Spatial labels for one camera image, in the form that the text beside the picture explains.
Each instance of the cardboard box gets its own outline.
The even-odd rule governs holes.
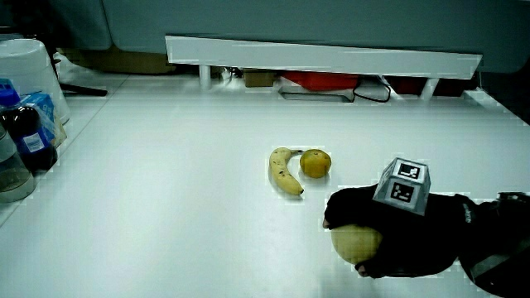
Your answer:
[[[277,78],[275,70],[243,69],[245,87],[272,87]]]

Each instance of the red object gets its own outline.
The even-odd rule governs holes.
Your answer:
[[[331,74],[288,70],[282,77],[310,91],[354,89],[359,83],[358,74]]]

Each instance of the bottle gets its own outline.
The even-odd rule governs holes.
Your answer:
[[[9,133],[0,124],[0,203],[24,199],[33,190],[33,175],[24,166]]]
[[[57,150],[47,139],[36,109],[20,105],[13,89],[0,90],[0,122],[7,129],[26,168],[48,171],[57,161]]]

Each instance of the white plastic container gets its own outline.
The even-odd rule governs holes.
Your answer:
[[[49,94],[61,123],[70,119],[70,108],[42,42],[32,39],[0,41],[0,79],[10,79],[20,95]]]

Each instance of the banana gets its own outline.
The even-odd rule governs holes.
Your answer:
[[[287,169],[287,163],[291,156],[302,153],[302,150],[291,150],[285,147],[276,148],[268,160],[271,168],[272,178],[278,186],[291,195],[300,195],[304,192],[300,182],[289,173]]]

